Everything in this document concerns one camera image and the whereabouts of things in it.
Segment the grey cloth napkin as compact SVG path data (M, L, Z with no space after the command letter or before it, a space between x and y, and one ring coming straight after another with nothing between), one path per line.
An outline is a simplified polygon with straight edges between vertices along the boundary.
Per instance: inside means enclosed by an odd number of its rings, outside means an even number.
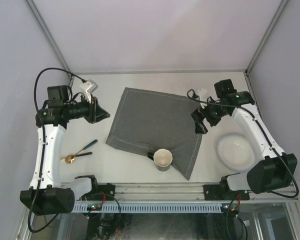
M202 142L191 116L199 106L185 96L126 87L106 144L141 156L169 150L172 166L189 180Z

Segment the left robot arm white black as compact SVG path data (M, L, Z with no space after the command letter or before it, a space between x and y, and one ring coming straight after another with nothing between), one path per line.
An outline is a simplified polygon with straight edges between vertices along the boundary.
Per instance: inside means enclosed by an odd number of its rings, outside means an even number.
M100 107L93 92L98 85L93 80L81 79L80 101L76 101L69 85L47 88L47 99L38 106L37 88L41 75L49 68L39 72L34 82L33 98L36 110L35 121L38 134L38 147L35 169L27 190L22 190L20 201L28 208L27 227L33 234L45 230L49 223L33 229L32 215L52 215L71 213L77 199L85 196L94 200L100 188L94 175L77 176L68 186L63 187L60 177L61 151L67 125L71 120L85 119L90 124L98 123L111 115Z

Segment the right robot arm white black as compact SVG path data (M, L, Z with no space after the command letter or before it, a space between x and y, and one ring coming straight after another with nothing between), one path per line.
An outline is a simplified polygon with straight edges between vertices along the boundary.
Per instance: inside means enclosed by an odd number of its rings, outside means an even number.
M288 198L296 198L299 186L294 177L297 158L286 153L274 140L261 119L255 100L248 91L237 91L231 79L214 84L217 99L207 96L204 88L187 91L186 96L200 104L191 114L197 134L207 134L204 122L216 126L223 117L230 116L239 125L253 152L253 164L246 170L223 176L219 183L220 195L227 200L238 192L251 191L255 194L272 193L283 197L278 189L293 184L295 193Z

